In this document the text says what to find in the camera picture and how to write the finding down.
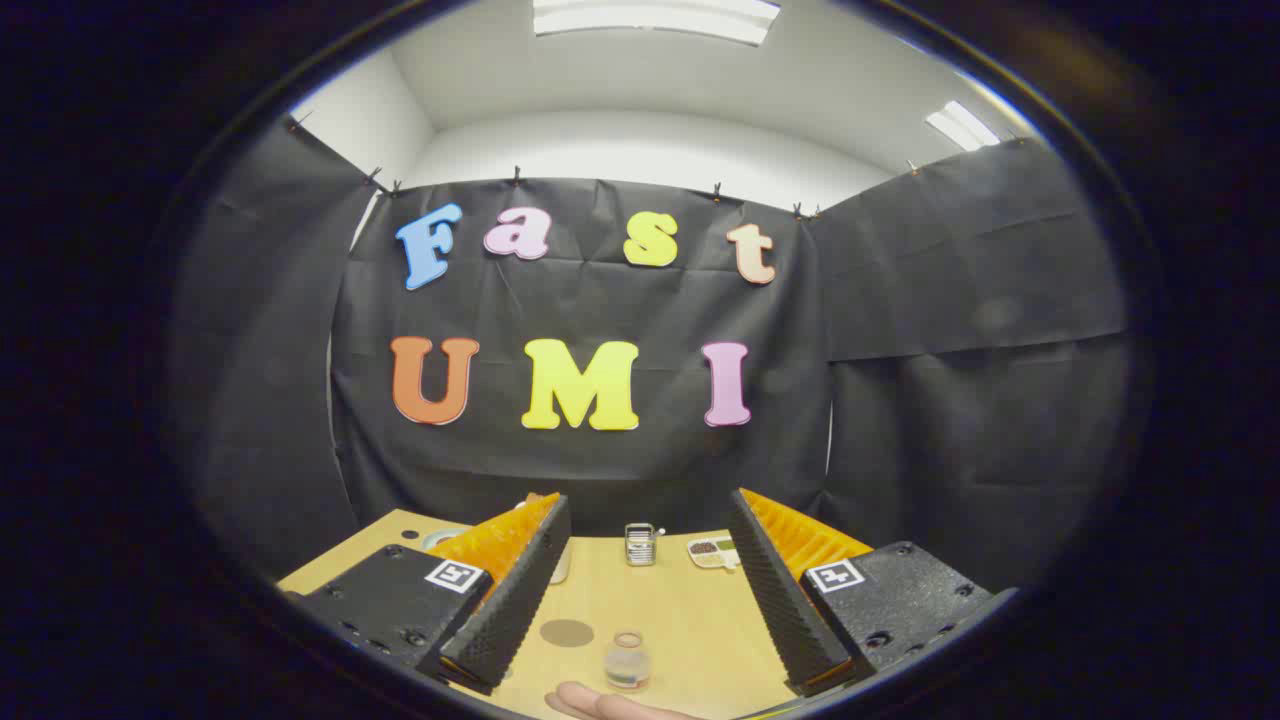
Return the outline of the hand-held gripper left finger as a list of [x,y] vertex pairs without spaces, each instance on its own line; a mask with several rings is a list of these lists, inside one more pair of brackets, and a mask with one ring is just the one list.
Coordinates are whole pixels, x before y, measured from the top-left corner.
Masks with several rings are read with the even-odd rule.
[[385,544],[315,591],[288,596],[383,664],[490,694],[570,537],[568,498],[545,495],[428,551]]

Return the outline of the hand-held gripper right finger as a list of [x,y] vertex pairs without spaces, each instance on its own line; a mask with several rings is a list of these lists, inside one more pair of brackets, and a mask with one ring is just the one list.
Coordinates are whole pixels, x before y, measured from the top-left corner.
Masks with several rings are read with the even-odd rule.
[[873,548],[745,488],[732,493],[728,529],[786,685],[801,697],[909,664],[1012,596],[919,544]]

